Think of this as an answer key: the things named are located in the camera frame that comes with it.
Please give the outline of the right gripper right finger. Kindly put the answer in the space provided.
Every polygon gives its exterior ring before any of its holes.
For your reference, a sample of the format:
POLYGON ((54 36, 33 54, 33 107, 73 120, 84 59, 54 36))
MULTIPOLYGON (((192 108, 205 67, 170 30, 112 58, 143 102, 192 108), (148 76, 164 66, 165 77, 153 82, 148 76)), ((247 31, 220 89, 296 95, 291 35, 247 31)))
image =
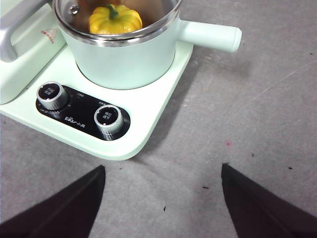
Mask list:
POLYGON ((317 219, 279 198, 229 164, 221 168, 222 190, 240 238, 315 238, 317 219))

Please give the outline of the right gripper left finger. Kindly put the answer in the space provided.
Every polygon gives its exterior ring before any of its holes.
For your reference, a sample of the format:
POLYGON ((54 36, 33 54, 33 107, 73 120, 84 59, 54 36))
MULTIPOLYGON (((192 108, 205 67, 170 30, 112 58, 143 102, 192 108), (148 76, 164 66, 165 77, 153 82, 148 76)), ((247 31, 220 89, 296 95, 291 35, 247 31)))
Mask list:
POLYGON ((0 226, 2 238, 87 238, 99 211, 106 171, 98 166, 0 226))

